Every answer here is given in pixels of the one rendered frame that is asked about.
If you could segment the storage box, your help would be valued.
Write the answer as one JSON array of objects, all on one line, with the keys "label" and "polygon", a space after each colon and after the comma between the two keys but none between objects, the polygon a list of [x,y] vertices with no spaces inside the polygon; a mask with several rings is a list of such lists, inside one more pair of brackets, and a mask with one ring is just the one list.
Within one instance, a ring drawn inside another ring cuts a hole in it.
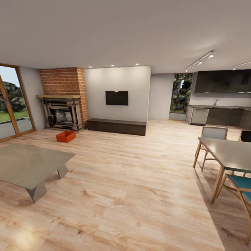
[{"label": "storage box", "polygon": [[58,142],[68,143],[74,138],[76,138],[76,133],[74,131],[63,131],[62,133],[56,135]]}]

